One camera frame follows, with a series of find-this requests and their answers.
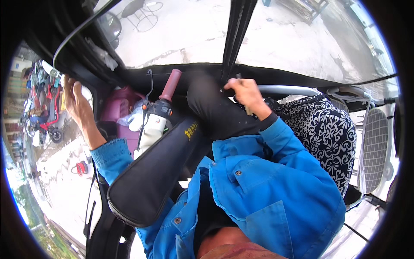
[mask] black pants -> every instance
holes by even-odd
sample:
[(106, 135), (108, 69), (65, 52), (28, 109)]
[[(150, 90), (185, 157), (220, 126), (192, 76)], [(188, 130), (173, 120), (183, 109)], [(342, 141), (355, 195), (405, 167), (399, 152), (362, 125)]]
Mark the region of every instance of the black pants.
[(187, 102), (200, 118), (206, 134), (213, 140), (257, 134), (272, 125), (277, 116), (273, 114), (259, 121), (248, 116), (244, 109), (234, 104), (220, 92), (214, 79), (203, 73), (194, 73), (189, 79)]

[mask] red handle grip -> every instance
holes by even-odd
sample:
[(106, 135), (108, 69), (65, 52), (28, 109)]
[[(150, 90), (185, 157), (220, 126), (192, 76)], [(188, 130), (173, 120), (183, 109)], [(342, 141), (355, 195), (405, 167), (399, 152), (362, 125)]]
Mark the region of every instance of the red handle grip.
[(173, 69), (171, 71), (171, 75), (168, 78), (167, 83), (165, 84), (164, 90), (162, 91), (162, 94), (158, 97), (159, 99), (165, 99), (167, 101), (171, 102), (171, 97), (174, 94), (174, 91), (176, 90), (178, 80), (180, 80), (181, 77), (181, 71), (178, 69)]

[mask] person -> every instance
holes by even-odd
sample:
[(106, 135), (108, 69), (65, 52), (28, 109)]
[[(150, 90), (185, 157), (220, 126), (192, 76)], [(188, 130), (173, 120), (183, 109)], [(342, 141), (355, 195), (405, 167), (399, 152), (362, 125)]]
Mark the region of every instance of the person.
[[(112, 184), (133, 161), (124, 140), (107, 142), (81, 84), (65, 76), (66, 107)], [(330, 175), (263, 101), (252, 79), (230, 79), (246, 115), (212, 78), (190, 81), (189, 107), (214, 140), (188, 188), (154, 224), (136, 228), (147, 258), (318, 258), (344, 224), (345, 204)]]

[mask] throttle grip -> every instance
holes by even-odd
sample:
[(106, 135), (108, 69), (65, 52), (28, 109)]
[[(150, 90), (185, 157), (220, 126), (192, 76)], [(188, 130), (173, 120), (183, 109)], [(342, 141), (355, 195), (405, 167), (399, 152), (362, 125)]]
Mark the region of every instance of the throttle grip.
[(171, 102), (171, 97), (174, 94), (174, 91), (176, 90), (178, 81), (181, 77), (181, 71), (178, 69), (173, 69), (171, 71), (170, 77), (168, 78), (167, 83), (165, 84), (164, 90), (162, 91), (162, 94), (158, 97), (159, 99), (164, 99)]

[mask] hand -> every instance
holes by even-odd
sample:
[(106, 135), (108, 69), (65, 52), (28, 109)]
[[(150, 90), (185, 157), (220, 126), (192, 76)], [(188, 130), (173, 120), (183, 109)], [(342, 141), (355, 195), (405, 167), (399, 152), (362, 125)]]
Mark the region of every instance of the hand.
[(64, 75), (62, 84), (66, 110), (79, 126), (89, 148), (93, 150), (106, 143), (95, 125), (94, 112), (88, 100), (82, 95), (80, 82)]
[(259, 120), (266, 119), (272, 113), (272, 110), (264, 102), (255, 80), (231, 78), (224, 86), (225, 90), (230, 88), (236, 93), (237, 101), (247, 106)]

